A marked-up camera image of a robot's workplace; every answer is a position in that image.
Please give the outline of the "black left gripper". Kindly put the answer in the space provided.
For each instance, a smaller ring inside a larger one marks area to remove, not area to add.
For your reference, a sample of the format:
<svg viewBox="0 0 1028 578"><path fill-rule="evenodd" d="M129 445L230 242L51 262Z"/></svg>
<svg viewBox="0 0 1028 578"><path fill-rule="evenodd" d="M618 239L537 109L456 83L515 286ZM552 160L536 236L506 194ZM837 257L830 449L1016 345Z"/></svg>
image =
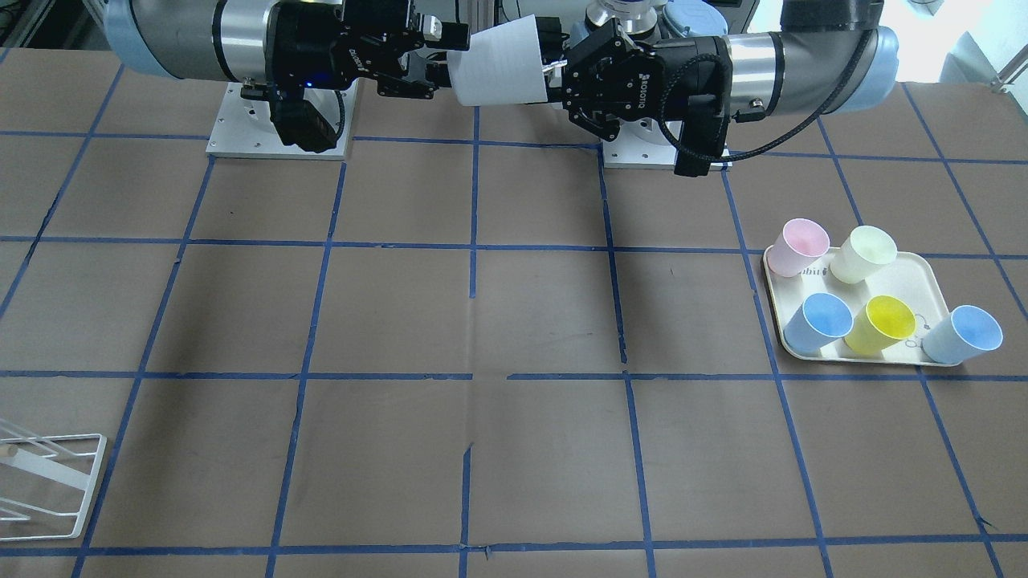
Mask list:
<svg viewBox="0 0 1028 578"><path fill-rule="evenodd" d="M561 55L570 33L557 16L535 16L542 55ZM603 141L622 122L680 121L715 135L730 99L732 66L724 36L636 43L609 21L566 48L565 63L544 63L547 101L560 101L573 124Z"/></svg>

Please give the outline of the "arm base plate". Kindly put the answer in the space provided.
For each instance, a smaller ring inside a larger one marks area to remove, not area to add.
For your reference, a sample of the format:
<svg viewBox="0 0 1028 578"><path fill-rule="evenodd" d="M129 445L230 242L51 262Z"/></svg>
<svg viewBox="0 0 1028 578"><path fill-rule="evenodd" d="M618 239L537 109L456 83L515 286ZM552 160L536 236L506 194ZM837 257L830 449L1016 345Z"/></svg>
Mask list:
<svg viewBox="0 0 1028 578"><path fill-rule="evenodd" d="M603 164L611 169L667 169L675 167L678 150L668 143L658 122L642 118L623 121L614 141L602 144Z"/></svg>
<svg viewBox="0 0 1028 578"><path fill-rule="evenodd" d="M297 145L283 144L269 117L271 110L268 103L242 98L242 88L243 85L238 82L227 84L215 124L210 130L206 153L213 157L238 160L345 160L353 130L353 115L362 88L360 80L350 89L339 92L345 104L345 127L337 147L326 153L306 153Z"/></svg>

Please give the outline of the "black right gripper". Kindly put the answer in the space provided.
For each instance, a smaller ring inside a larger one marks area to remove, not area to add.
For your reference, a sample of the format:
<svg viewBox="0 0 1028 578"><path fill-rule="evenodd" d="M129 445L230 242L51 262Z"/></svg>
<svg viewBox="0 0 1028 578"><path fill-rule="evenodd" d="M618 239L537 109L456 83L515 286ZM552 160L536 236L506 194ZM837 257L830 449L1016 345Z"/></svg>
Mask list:
<svg viewBox="0 0 1028 578"><path fill-rule="evenodd" d="M423 100L426 87L452 89L447 61L414 61L423 47L469 51L466 23L423 21L411 1L279 1L268 15L265 76L278 89L350 88L376 82L382 96Z"/></svg>

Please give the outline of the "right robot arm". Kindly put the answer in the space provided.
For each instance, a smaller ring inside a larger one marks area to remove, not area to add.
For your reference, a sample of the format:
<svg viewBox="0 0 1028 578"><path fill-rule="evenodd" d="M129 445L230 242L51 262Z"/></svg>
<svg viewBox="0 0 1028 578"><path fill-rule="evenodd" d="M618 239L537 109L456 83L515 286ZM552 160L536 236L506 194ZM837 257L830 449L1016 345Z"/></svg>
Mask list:
<svg viewBox="0 0 1028 578"><path fill-rule="evenodd" d="M466 51L469 26L412 1L109 1L105 35L143 74L280 92L345 91L429 99L448 75L423 55Z"/></svg>

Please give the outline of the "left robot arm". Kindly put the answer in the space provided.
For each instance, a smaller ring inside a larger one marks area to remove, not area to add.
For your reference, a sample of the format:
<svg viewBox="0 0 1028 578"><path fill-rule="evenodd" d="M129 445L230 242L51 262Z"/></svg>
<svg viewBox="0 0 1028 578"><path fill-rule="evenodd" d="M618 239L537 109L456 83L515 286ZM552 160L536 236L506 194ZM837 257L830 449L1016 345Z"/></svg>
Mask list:
<svg viewBox="0 0 1028 578"><path fill-rule="evenodd" d="M612 142L649 120L688 157L713 160L730 122L802 115L804 127L881 102L897 38L881 1L785 1L778 31L701 32L683 1L594 1L585 33L544 61L550 103Z"/></svg>

